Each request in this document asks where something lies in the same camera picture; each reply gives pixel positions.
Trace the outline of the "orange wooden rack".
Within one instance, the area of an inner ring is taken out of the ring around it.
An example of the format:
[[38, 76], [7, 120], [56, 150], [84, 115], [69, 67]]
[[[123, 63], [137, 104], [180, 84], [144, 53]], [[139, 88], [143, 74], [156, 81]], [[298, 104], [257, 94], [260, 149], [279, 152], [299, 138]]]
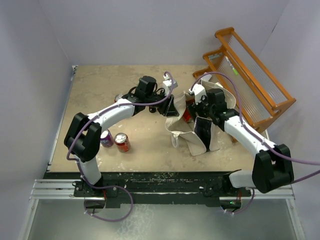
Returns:
[[[212, 80], [219, 82], [232, 94], [239, 93], [236, 106], [241, 106], [244, 119], [259, 133], [270, 127], [296, 99], [282, 86], [233, 27], [218, 30], [214, 36], [221, 46], [204, 53], [207, 67], [195, 71], [197, 79], [213, 72]], [[238, 71], [235, 76], [225, 59], [227, 56]]]

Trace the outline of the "cream canvas tote bag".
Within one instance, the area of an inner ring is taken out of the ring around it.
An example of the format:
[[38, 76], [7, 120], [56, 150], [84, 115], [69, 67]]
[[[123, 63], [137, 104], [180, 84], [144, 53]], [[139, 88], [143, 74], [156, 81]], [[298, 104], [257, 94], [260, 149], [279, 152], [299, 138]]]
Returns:
[[209, 127], [209, 147], [206, 147], [200, 137], [194, 132], [194, 126], [189, 125], [183, 120], [183, 114], [186, 110], [187, 93], [185, 91], [174, 97], [174, 106], [177, 109], [178, 116], [167, 117], [165, 129], [171, 135], [171, 142], [174, 148], [179, 146], [180, 138], [184, 139], [188, 145], [192, 156], [201, 155], [207, 151], [217, 151], [220, 149], [215, 137], [216, 128]]

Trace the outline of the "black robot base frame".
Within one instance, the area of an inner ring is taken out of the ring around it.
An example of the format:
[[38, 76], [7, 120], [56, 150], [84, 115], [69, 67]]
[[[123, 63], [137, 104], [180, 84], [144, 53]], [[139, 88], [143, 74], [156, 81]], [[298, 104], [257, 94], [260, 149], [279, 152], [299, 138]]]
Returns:
[[98, 183], [101, 188], [89, 187], [77, 172], [47, 172], [45, 180], [70, 180], [76, 198], [102, 202], [106, 208], [122, 204], [135, 205], [205, 205], [219, 207], [230, 200], [230, 206], [240, 206], [241, 197], [250, 197], [250, 190], [234, 188], [225, 171], [187, 172], [103, 172]]

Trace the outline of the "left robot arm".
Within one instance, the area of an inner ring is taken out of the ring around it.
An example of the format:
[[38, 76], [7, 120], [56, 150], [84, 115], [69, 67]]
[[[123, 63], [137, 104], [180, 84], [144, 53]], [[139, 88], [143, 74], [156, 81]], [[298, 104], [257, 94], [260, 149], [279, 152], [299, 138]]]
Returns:
[[68, 149], [66, 158], [76, 161], [81, 177], [87, 182], [85, 190], [91, 196], [98, 196], [103, 191], [96, 155], [104, 131], [135, 116], [146, 107], [165, 117], [179, 115], [172, 94], [178, 84], [168, 71], [163, 78], [162, 86], [158, 86], [155, 78], [144, 75], [138, 80], [137, 86], [132, 87], [114, 104], [88, 115], [79, 112], [73, 117], [63, 142]]

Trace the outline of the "small dark red-capped bottle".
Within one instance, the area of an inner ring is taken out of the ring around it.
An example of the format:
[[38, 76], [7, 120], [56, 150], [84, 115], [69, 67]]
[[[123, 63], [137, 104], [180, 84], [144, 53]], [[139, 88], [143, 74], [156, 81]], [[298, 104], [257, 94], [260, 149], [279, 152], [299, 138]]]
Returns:
[[152, 113], [152, 114], [157, 111], [157, 109], [156, 109], [155, 107], [152, 107], [152, 106], [149, 106], [149, 107], [148, 107], [148, 110], [149, 110], [149, 112]]

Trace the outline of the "red cola can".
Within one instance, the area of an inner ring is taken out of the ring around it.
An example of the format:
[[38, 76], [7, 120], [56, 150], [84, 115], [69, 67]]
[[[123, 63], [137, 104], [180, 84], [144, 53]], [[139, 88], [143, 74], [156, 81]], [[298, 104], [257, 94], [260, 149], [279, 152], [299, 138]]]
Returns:
[[194, 119], [193, 119], [193, 117], [192, 117], [192, 115], [190, 114], [190, 112], [189, 112], [188, 109], [185, 109], [185, 111], [184, 111], [184, 113], [183, 113], [183, 115], [182, 115], [182, 118], [183, 118], [183, 120], [184, 120], [187, 124], [189, 124], [189, 123], [191, 123], [191, 122], [194, 121]]

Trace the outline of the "green-capped marker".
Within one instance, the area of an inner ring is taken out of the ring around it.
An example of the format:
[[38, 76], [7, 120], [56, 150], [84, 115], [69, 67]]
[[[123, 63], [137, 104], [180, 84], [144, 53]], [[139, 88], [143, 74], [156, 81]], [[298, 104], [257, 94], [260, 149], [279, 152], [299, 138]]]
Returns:
[[230, 59], [229, 59], [227, 56], [225, 56], [224, 58], [226, 59], [229, 67], [231, 68], [231, 70], [233, 71], [233, 74], [234, 74], [235, 76], [238, 76], [239, 73], [238, 73], [237, 69], [234, 67], [234, 65], [232, 64], [232, 62], [230, 61]]

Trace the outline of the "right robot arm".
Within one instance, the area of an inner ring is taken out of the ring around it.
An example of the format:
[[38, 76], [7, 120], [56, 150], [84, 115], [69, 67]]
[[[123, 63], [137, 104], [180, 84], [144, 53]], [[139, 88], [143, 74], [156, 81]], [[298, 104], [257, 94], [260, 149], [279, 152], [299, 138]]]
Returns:
[[209, 118], [223, 132], [235, 138], [253, 156], [252, 171], [236, 170], [222, 183], [228, 196], [235, 195], [240, 188], [254, 188], [265, 194], [294, 181], [291, 156], [285, 144], [277, 145], [259, 134], [241, 117], [241, 113], [229, 108], [221, 88], [205, 90], [199, 84], [189, 89], [194, 97], [192, 113]]

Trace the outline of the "purple soda can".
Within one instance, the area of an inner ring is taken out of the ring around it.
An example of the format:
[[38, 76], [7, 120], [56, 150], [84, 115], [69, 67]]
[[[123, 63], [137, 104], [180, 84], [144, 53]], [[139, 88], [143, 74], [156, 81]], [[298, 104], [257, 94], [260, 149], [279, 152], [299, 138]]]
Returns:
[[109, 148], [114, 145], [114, 138], [108, 129], [101, 133], [100, 143], [105, 148]]

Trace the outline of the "aluminium rail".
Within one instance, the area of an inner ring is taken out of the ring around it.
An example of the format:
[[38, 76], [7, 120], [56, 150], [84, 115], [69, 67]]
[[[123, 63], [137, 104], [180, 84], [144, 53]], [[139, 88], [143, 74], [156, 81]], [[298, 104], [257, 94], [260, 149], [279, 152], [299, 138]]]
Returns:
[[31, 200], [69, 200], [75, 198], [76, 179], [36, 179], [30, 194]]

